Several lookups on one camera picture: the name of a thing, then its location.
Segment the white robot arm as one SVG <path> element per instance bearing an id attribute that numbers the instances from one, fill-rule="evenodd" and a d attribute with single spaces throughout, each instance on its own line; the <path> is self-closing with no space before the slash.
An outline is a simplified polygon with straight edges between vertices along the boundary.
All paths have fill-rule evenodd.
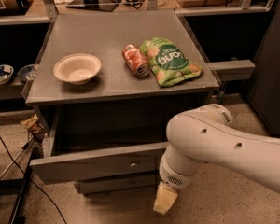
<path id="1" fill-rule="evenodd" d="M 178 191 L 205 162 L 228 168 L 280 194 L 280 139 L 232 128 L 231 112 L 218 104 L 179 113 L 166 126 L 153 210 L 166 214 Z"/>

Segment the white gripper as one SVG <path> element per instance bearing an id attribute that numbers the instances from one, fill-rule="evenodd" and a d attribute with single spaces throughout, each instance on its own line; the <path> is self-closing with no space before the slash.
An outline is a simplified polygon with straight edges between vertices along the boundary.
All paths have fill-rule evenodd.
<path id="1" fill-rule="evenodd" d="M 158 185 L 153 210 L 165 215 L 178 197 L 175 189 L 187 187 L 197 169 L 198 162 L 188 157 L 163 155 L 160 163 L 160 176 L 163 182 Z"/>

